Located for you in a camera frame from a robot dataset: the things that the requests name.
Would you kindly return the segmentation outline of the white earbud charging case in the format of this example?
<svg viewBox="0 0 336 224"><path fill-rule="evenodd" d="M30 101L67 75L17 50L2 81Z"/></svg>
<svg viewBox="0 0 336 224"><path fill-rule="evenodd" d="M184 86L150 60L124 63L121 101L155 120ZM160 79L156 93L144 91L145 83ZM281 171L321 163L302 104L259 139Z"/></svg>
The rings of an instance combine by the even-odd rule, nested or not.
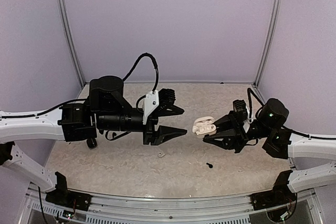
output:
<svg viewBox="0 0 336 224"><path fill-rule="evenodd" d="M192 132L198 137L212 135L216 133L215 119L211 116L204 116L194 121Z"/></svg>

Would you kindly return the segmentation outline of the black earbud charging case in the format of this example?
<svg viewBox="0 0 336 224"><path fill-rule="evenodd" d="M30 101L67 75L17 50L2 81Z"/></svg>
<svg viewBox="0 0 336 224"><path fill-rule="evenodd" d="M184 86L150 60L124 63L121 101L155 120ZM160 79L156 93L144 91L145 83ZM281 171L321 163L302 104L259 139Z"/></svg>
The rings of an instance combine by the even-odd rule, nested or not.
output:
<svg viewBox="0 0 336 224"><path fill-rule="evenodd" d="M98 146L97 140L95 138L89 138L86 140L89 149L94 149Z"/></svg>

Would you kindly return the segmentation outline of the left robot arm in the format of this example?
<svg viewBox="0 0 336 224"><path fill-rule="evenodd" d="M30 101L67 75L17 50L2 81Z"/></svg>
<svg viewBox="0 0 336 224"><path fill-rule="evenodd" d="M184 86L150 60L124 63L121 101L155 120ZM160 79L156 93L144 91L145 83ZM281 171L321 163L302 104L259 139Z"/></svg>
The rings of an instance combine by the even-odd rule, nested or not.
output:
<svg viewBox="0 0 336 224"><path fill-rule="evenodd" d="M46 111L1 112L1 165L27 176L46 193L66 206L73 201L66 178L49 172L27 156L16 141L95 141L99 134L117 131L119 137L132 132L143 136L143 144L157 146L187 133L185 129L162 126L159 118L183 114L172 89L152 90L144 96L141 109L123 95L124 82L116 76L93 79L85 99L74 99Z"/></svg>

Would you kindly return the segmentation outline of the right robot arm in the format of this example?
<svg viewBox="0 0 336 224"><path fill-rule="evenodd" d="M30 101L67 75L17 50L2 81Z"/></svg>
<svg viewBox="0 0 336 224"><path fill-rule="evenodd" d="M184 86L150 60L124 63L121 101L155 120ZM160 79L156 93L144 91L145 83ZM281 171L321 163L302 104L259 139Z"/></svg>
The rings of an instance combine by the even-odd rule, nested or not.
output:
<svg viewBox="0 0 336 224"><path fill-rule="evenodd" d="M265 140L262 148L273 158L289 159L311 157L329 162L303 170L280 173L269 192L273 205L281 204L289 192L323 187L335 183L335 136L299 133L284 126L289 110L278 99L271 98L264 104L255 119L248 120L244 100L235 100L233 110L214 122L216 132L206 133L203 141L225 150L240 153L251 140Z"/></svg>

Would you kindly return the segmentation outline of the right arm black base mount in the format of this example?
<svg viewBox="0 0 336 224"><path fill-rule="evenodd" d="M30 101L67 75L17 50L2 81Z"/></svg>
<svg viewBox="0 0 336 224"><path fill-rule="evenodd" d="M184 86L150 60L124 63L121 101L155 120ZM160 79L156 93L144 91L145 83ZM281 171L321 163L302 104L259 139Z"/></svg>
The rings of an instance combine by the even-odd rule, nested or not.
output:
<svg viewBox="0 0 336 224"><path fill-rule="evenodd" d="M250 196L254 210L276 207L297 200L297 194L293 193L289 185L289 176L293 171L281 172L271 190L254 193Z"/></svg>

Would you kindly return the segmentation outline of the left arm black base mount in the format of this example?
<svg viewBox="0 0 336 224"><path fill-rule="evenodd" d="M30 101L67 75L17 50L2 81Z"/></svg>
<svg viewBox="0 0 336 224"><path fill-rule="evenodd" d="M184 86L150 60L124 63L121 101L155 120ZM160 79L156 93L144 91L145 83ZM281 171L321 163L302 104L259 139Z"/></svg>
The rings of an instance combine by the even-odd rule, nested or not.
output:
<svg viewBox="0 0 336 224"><path fill-rule="evenodd" d="M55 175L55 189L46 193L46 201L74 210L88 211L92 196L90 194L69 190L66 177L60 172L55 172Z"/></svg>

